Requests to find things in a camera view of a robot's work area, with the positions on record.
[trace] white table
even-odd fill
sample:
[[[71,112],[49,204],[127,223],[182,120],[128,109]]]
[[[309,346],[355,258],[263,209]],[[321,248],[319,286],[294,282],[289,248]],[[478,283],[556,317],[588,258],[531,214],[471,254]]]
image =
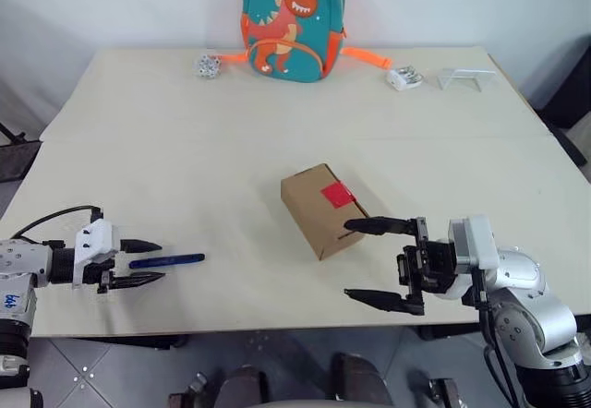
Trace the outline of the white table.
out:
[[[494,67],[476,48],[389,54],[429,80],[454,62]],[[403,293],[393,257],[412,239],[367,237],[318,262],[279,197],[283,177],[318,162],[371,214],[427,216],[433,238],[447,234],[450,218],[486,213],[501,245],[530,253],[574,312],[591,312],[591,188],[502,76],[482,93],[462,84],[398,93],[379,70],[343,58],[318,84],[268,80],[246,66],[206,81],[190,74],[199,55],[101,52],[43,134],[0,236],[93,203],[125,235],[160,243],[166,254],[205,252],[207,261],[107,295],[39,290],[34,335],[476,320],[473,309],[429,295],[423,318],[344,296],[345,287]],[[30,236],[72,243],[85,217]],[[118,257],[118,272],[132,258]]]

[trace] backpack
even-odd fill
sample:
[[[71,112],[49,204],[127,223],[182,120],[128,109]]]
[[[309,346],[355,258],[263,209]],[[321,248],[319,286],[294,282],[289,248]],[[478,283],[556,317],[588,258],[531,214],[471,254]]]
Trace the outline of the backpack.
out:
[[[247,59],[273,78],[325,78],[343,46],[343,13],[344,0],[244,0]]]

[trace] orange dinosaur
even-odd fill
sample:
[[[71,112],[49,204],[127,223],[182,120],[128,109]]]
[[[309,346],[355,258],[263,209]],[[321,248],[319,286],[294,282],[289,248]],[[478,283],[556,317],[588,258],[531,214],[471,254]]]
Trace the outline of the orange dinosaur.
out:
[[[261,20],[259,24],[250,20],[248,22],[248,35],[255,39],[281,39],[296,42],[297,35],[302,33],[302,27],[297,23],[297,18],[309,18],[316,12],[318,0],[275,0],[279,11],[272,11],[267,21]],[[278,71],[287,73],[285,62],[292,51],[291,46],[279,43],[265,43],[257,47],[255,68],[263,74],[273,71],[268,59],[277,54],[275,66]]]

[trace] red tape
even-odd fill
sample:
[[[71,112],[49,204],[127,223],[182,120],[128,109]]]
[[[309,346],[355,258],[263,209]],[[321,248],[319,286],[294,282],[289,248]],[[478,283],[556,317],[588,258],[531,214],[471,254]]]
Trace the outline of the red tape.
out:
[[[341,182],[335,182],[327,186],[322,189],[321,193],[336,209],[356,201],[355,196]]]

